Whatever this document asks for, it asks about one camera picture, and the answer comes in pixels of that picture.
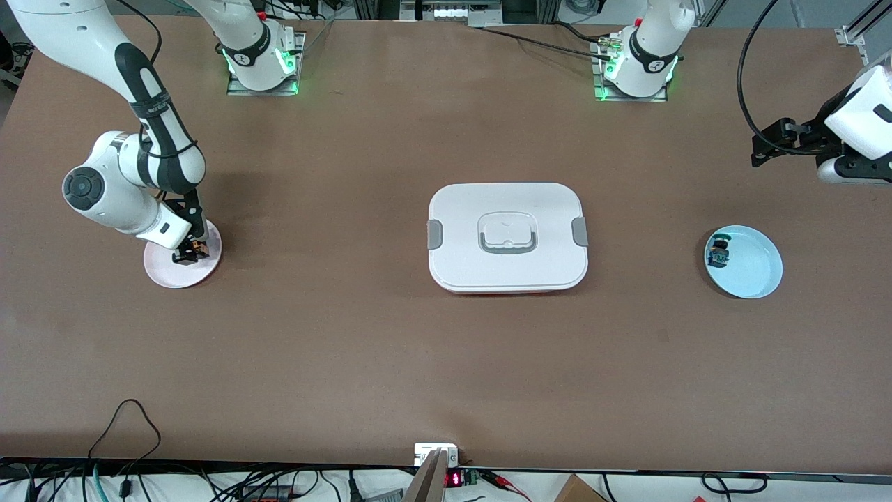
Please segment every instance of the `white robot body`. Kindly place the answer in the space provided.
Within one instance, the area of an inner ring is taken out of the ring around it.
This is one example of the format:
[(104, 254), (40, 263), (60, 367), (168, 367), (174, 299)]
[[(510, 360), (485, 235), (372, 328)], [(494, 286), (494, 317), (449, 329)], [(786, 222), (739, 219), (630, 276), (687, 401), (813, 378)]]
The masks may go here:
[(892, 67), (876, 64), (868, 68), (824, 123), (871, 160), (892, 153)]
[(99, 80), (132, 103), (114, 52), (127, 43), (104, 0), (8, 0), (21, 30), (40, 52), (57, 63)]
[(608, 52), (614, 59), (604, 78), (629, 96), (658, 93), (671, 78), (678, 50), (695, 19), (690, 0), (648, 1), (640, 26), (627, 26), (612, 37), (620, 40), (620, 46)]
[(191, 225), (121, 172), (120, 149), (129, 135), (104, 133), (85, 162), (62, 182), (62, 195), (72, 209), (121, 233), (175, 249)]
[(294, 74), (294, 28), (261, 21), (250, 2), (187, 0), (214, 30), (229, 70), (250, 90), (269, 90)]
[[(42, 53), (127, 99), (140, 134), (104, 133), (71, 170), (62, 194), (78, 213), (174, 250), (173, 262), (206, 256), (207, 222), (196, 191), (201, 150), (186, 132), (152, 62), (127, 39), (102, 0), (10, 0), (22, 30)], [(147, 188), (182, 194), (165, 204)]]

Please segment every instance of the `green led light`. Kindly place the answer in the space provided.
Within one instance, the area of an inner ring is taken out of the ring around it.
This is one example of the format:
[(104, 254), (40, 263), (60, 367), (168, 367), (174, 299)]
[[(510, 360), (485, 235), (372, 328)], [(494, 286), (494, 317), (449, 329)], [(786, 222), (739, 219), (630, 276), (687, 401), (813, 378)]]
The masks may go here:
[(223, 53), (223, 59), (226, 59), (226, 66), (229, 67), (229, 73), (235, 74), (235, 70), (232, 69), (232, 62), (229, 61), (229, 56), (226, 53)]
[(279, 60), (279, 64), (282, 65), (282, 71), (285, 73), (291, 73), (294, 71), (294, 56), (290, 54), (284, 54), (282, 51), (276, 49), (276, 59)]

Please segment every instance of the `cardboard box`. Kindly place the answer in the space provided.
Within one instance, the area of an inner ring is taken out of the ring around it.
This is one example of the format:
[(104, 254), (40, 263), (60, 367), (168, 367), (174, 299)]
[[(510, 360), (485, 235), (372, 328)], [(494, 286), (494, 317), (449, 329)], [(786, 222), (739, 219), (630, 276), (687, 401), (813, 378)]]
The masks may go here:
[(564, 488), (557, 494), (555, 502), (607, 502), (597, 491), (576, 474), (571, 474), (564, 483)]

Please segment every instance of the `white container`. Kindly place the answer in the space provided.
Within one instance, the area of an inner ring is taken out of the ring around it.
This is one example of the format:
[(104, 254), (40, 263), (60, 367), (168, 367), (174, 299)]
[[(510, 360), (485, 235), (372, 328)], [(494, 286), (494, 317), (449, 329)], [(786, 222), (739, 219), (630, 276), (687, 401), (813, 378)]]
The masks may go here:
[(558, 183), (480, 183), (431, 199), (427, 254), (437, 284), (453, 293), (569, 289), (589, 267), (579, 197)]

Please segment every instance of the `metal frame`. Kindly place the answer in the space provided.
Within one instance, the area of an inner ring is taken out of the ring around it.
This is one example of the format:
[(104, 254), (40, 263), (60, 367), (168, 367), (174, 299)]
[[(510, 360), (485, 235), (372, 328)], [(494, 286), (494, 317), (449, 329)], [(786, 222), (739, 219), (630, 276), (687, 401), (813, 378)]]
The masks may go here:
[(722, 13), (728, 0), (715, 0), (713, 5), (707, 10), (703, 5), (704, 0), (695, 0), (694, 10), (697, 12), (697, 26), (700, 28), (708, 28), (713, 25), (715, 18)]
[(875, 27), (886, 14), (892, 12), (892, 0), (876, 0), (859, 13), (852, 22), (835, 29), (837, 42), (841, 46), (855, 46), (861, 55), (862, 62), (870, 62), (864, 47), (864, 35)]

